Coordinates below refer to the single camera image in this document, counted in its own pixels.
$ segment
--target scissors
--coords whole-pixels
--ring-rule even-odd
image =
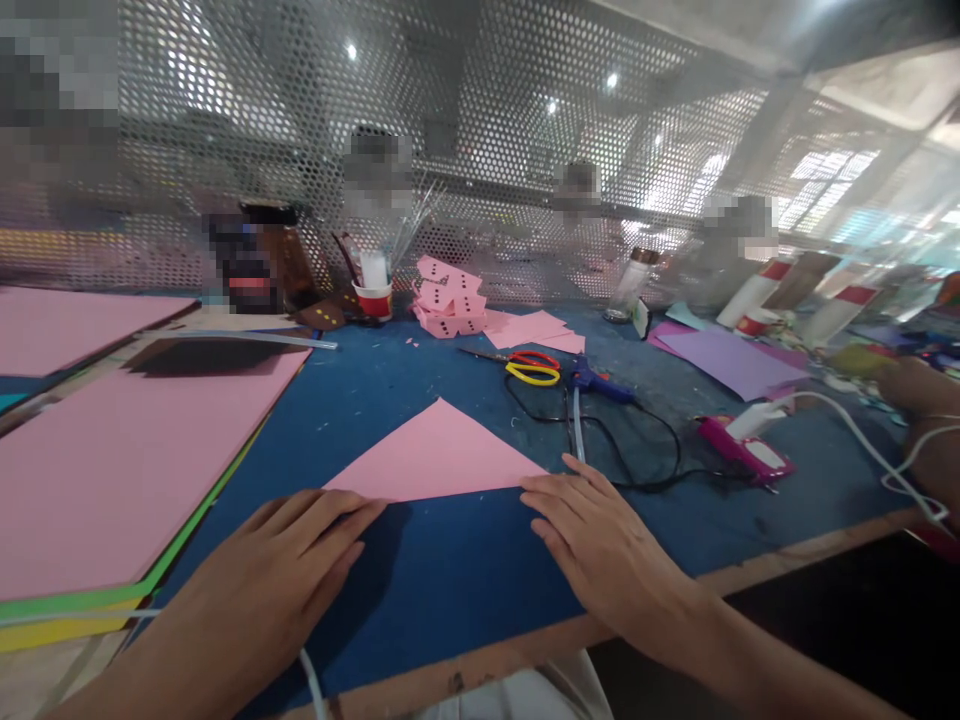
[[[528,350],[515,352],[507,356],[491,355],[480,352],[479,350],[468,350],[467,348],[458,349],[465,353],[476,355],[477,357],[504,363],[507,366],[508,373],[529,385],[552,387],[560,382],[560,363],[543,353]],[[536,375],[531,376],[529,373],[535,373],[536,375],[540,375],[540,377],[536,377]]]

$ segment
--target wooden table edge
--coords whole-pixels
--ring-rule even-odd
[[[919,508],[899,510],[846,530],[836,530],[760,555],[698,579],[718,594],[730,595],[879,540],[922,519]],[[382,719],[415,712],[445,698],[612,637],[610,630],[588,615],[582,615],[350,690],[329,699],[327,708],[336,720]],[[274,716],[273,720],[310,720],[313,717],[312,706],[305,705]]]

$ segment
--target yellow scissors handle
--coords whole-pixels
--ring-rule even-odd
[[[507,372],[529,385],[539,385],[541,387],[551,387],[560,382],[560,373],[553,368],[541,367],[539,365],[519,365],[517,363],[507,363]],[[538,373],[546,377],[531,377],[527,373]]]

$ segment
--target metal mesh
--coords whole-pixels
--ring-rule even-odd
[[[346,272],[331,231],[371,247],[396,230],[342,210],[358,128],[409,137],[414,182],[447,187],[395,282],[427,252],[480,272],[493,301],[603,299],[632,247],[678,252],[718,193],[779,198],[781,240],[798,247],[825,246],[897,193],[868,171],[902,134],[802,88],[777,110],[783,81],[595,4],[119,6],[115,164],[95,181],[3,183],[0,225],[17,228],[0,232],[6,274],[199,288],[200,214],[262,198],[309,208],[300,234],[332,288]],[[772,161],[751,169],[762,148]],[[557,167],[581,159],[598,168],[601,206],[571,225],[553,187]],[[938,162],[956,177],[955,158]],[[917,171],[902,172],[907,183]],[[923,203],[940,194],[929,184]]]

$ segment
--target black cable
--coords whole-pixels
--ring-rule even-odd
[[[532,419],[532,420],[535,420],[536,422],[542,422],[542,423],[558,423],[558,422],[562,422],[562,423],[565,423],[565,424],[566,424],[566,427],[567,427],[567,443],[568,443],[568,446],[569,446],[570,454],[573,455],[573,454],[574,454],[574,440],[573,440],[573,430],[572,430],[572,424],[571,424],[572,421],[571,421],[571,417],[570,417],[569,391],[567,390],[566,385],[563,385],[563,386],[562,386],[562,390],[563,390],[563,410],[564,410],[563,417],[549,417],[549,416],[543,416],[543,415],[535,415],[534,413],[530,412],[530,409],[524,404],[523,400],[520,399],[520,396],[517,395],[517,393],[514,391],[512,385],[511,385],[511,383],[510,383],[510,380],[511,380],[512,378],[513,378],[513,376],[510,375],[509,373],[508,373],[507,375],[505,375],[504,378],[503,378],[503,385],[504,385],[504,387],[507,389],[507,392],[510,394],[510,396],[517,402],[517,405],[520,406],[520,409],[523,410],[524,414],[527,415],[527,417],[529,417],[529,418]],[[683,462],[683,450],[682,450],[682,446],[681,446],[681,444],[680,444],[680,436],[677,435],[676,430],[673,429],[673,426],[670,425],[670,423],[668,423],[666,420],[664,420],[664,419],[663,419],[662,417],[660,417],[659,415],[657,415],[657,414],[655,414],[655,413],[652,413],[652,412],[650,412],[649,410],[647,410],[647,409],[646,409],[645,407],[643,407],[643,405],[641,405],[638,401],[634,400],[634,402],[633,402],[632,404],[633,404],[633,406],[636,407],[640,412],[644,413],[645,415],[649,415],[651,418],[653,418],[654,420],[656,420],[657,422],[659,422],[661,425],[663,425],[663,426],[670,432],[670,436],[673,438],[673,444],[674,444],[674,448],[675,448],[675,451],[676,451],[676,452],[675,452],[674,463],[673,463],[673,472],[671,472],[668,477],[666,477],[666,478],[664,478],[664,479],[662,479],[662,480],[654,480],[654,481],[642,482],[642,483],[641,483],[641,482],[637,482],[636,478],[633,476],[633,472],[630,470],[630,466],[627,464],[627,461],[626,461],[626,460],[624,459],[624,457],[623,457],[623,452],[620,450],[620,445],[619,445],[619,443],[617,443],[617,440],[616,440],[616,438],[614,437],[613,433],[610,432],[610,428],[608,428],[608,427],[606,426],[606,424],[605,424],[600,418],[593,417],[593,416],[591,416],[591,415],[583,415],[583,414],[581,414],[581,415],[580,415],[580,420],[581,420],[581,422],[593,422],[593,423],[596,423],[597,427],[598,427],[598,428],[600,429],[600,431],[604,434],[604,437],[606,437],[607,442],[610,443],[610,447],[613,449],[614,459],[616,460],[617,465],[618,465],[619,468],[620,468],[620,471],[623,473],[623,475],[624,475],[626,478],[629,479],[629,483],[618,483],[618,482],[616,482],[616,481],[611,481],[611,482],[613,482],[615,485],[619,485],[619,486],[625,487],[625,488],[630,488],[630,489],[632,489],[632,490],[637,490],[638,492],[642,492],[642,493],[644,493],[644,494],[653,495],[653,494],[658,494],[658,493],[666,492],[667,490],[669,490],[670,488],[672,488],[672,487],[673,487],[674,485],[676,485],[677,483],[685,480],[686,478],[690,477],[691,475],[696,475],[696,474],[699,474],[699,473],[707,473],[707,474],[712,475],[712,476],[714,476],[714,477],[719,477],[719,478],[723,478],[723,479],[726,479],[726,480],[749,480],[749,479],[752,479],[752,476],[750,476],[750,475],[744,475],[744,474],[742,474],[742,473],[741,473],[741,474],[731,474],[731,473],[724,473],[724,472],[721,472],[721,471],[718,471],[718,470],[708,470],[708,469],[706,469],[706,468],[694,468],[694,469],[691,469],[691,470],[686,470],[686,471],[684,471],[684,472],[681,473],[681,472],[680,472],[680,465],[681,465],[682,462]]]

